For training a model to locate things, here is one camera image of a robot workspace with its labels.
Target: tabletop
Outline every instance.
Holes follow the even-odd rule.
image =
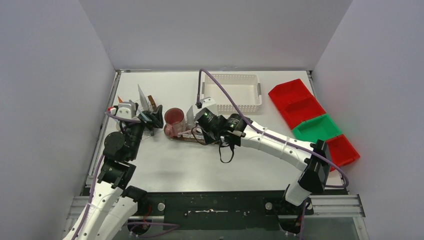
[[[261,84],[262,105],[258,112],[246,116],[274,132],[293,137],[268,92],[278,84],[301,79],[312,93],[306,71],[225,73],[256,74]],[[152,95],[156,105],[163,105],[163,113],[171,108],[186,113],[196,102],[198,74],[197,71],[123,72],[113,104],[118,104],[118,96],[123,101],[139,102],[138,84],[144,95]],[[104,136],[116,130],[116,122],[109,119]],[[300,174],[289,163],[256,149],[236,147],[234,152],[232,162],[224,164],[220,162],[217,145],[172,140],[163,129],[158,129],[154,136],[145,132],[137,158],[131,162],[137,168],[129,185],[148,192],[271,191],[285,190]],[[222,159],[230,156],[229,149],[222,149]],[[327,184],[341,185],[339,173],[331,172]]]

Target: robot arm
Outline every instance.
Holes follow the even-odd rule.
[[[291,183],[284,193],[284,199],[299,206],[311,194],[324,192],[325,184],[330,172],[330,166],[318,157],[287,145],[287,142],[309,149],[323,157],[330,157],[328,146],[324,141],[316,143],[301,141],[279,133],[267,130],[257,122],[250,120],[252,126],[261,129],[268,135],[286,140],[286,143],[276,141],[264,133],[258,133],[250,127],[238,114],[232,114],[228,119],[222,115],[215,115],[208,108],[200,110],[195,121],[202,128],[206,144],[219,143],[221,146],[247,147],[265,152],[282,159],[301,171],[299,177]]]

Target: wall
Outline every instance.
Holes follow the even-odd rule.
[[[80,0],[116,69],[311,70],[352,0]]]
[[[361,159],[346,167],[372,240],[424,239],[424,2],[354,0],[313,71]]]
[[[61,237],[115,72],[77,0],[0,3],[0,236]]]

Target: cup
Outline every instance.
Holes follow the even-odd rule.
[[[184,112],[179,108],[171,108],[165,112],[165,135],[170,137],[177,137],[178,133],[184,131]]]

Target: purple cable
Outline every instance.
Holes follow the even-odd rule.
[[[119,116],[115,116],[115,115],[113,115],[112,113],[110,113],[108,111],[105,112],[105,114],[108,117],[113,118],[113,119],[116,119],[116,120],[119,120],[119,121],[123,121],[123,122],[127,122],[127,123],[135,123],[135,124],[141,123],[141,121],[139,119],[126,119],[126,118],[122,118],[122,117],[119,117]]]
[[[95,167],[93,181],[91,183],[91,188],[90,188],[90,195],[88,197],[88,203],[89,204],[91,204],[92,203],[92,200],[93,200],[94,186],[96,185],[96,176],[99,173],[100,165],[102,165],[102,162],[103,162],[103,158],[104,157],[105,157],[105,155],[101,155],[100,159],[98,160],[97,166]],[[84,215],[82,215],[81,222],[79,223],[78,227],[76,228],[76,231],[73,234],[71,240],[75,240],[77,238],[78,233],[80,232],[81,228],[84,225],[84,222],[86,221],[87,215],[89,214],[89,210],[90,210],[90,206],[87,204],[85,206],[85,211],[84,211]]]
[[[135,221],[135,222],[129,222],[127,224],[124,224],[124,226],[128,226],[128,225],[135,225],[131,228],[131,232],[133,232],[133,230],[138,227],[139,225],[153,225],[153,226],[171,226],[173,228],[166,230],[164,232],[159,232],[159,233],[155,233],[152,235],[148,235],[148,236],[143,236],[143,235],[139,235],[139,238],[153,238],[153,237],[157,237],[157,236],[162,236],[164,234],[170,233],[176,229],[178,229],[180,227],[180,225],[178,224],[173,224],[173,223],[161,223],[161,222],[143,222],[143,221]]]
[[[303,201],[302,221],[300,222],[300,232],[299,232],[299,239],[300,240],[302,240],[302,236],[304,234],[305,212],[306,212],[306,200]]]
[[[198,86],[198,88],[197,88],[197,104],[199,104],[200,103],[200,84],[201,84],[201,76],[202,76],[202,72],[204,72],[206,75],[208,75],[209,77],[210,77],[210,79],[212,79],[212,81],[218,86],[218,88],[220,88],[221,89],[221,91],[225,94],[225,96],[228,98],[228,100],[231,102],[231,104],[232,104],[232,106],[235,108],[235,110],[237,111],[237,113],[240,115],[240,117],[246,122],[246,124],[247,125],[249,125],[249,127],[251,127],[253,130],[255,130],[257,133],[259,133],[259,134],[262,134],[263,133],[263,135],[264,136],[267,136],[268,138],[271,138],[271,139],[274,139],[274,140],[276,140],[276,141],[279,141],[279,142],[281,142],[281,143],[283,143],[283,144],[285,144],[286,143],[286,141],[285,140],[283,140],[283,139],[281,139],[281,138],[279,138],[279,137],[276,137],[276,136],[273,136],[273,135],[270,135],[270,134],[268,134],[268,133],[266,133],[266,132],[262,132],[261,130],[259,130],[259,129],[257,129],[256,127],[254,127],[251,123],[250,123],[250,121],[248,121],[248,119],[243,115],[243,113],[240,111],[240,109],[237,107],[237,105],[236,105],[236,103],[233,101],[233,99],[230,97],[230,95],[228,94],[228,92],[224,89],[224,87],[215,79],[215,77],[214,76],[212,76],[212,74],[211,73],[209,73],[207,70],[205,70],[205,69],[203,69],[203,68],[201,68],[200,70],[199,70],[199,79],[198,79],[198,84],[199,84],[199,86]],[[314,155],[315,157],[317,157],[317,158],[319,158],[319,159],[321,159],[321,160],[323,160],[324,162],[326,162],[327,164],[329,164],[330,166],[332,166],[333,168],[335,168],[341,175],[342,175],[342,177],[343,177],[343,179],[344,179],[344,184],[343,185],[325,185],[325,187],[328,187],[328,188],[335,188],[335,189],[344,189],[344,188],[346,188],[348,185],[349,185],[349,179],[348,179],[348,177],[346,176],[346,174],[345,174],[345,172],[344,171],[342,171],[341,169],[340,169],[340,167],[338,167],[338,166],[336,166],[332,161],[330,161],[330,160],[328,160],[327,158],[325,158],[325,157],[323,157],[323,156],[321,156],[321,155],[319,155],[318,153],[316,153],[316,152],[314,152],[314,151],[312,151],[312,150],[309,150],[309,149],[307,149],[307,148],[305,148],[305,147],[303,147],[303,146],[299,146],[299,145],[297,145],[297,144],[294,144],[294,143],[291,143],[291,142],[287,142],[287,145],[289,145],[289,146],[291,146],[291,147],[294,147],[294,148],[297,148],[297,149],[300,149],[300,150],[302,150],[302,151],[305,151],[305,152],[307,152],[307,153],[310,153],[310,154],[312,154],[312,155]]]

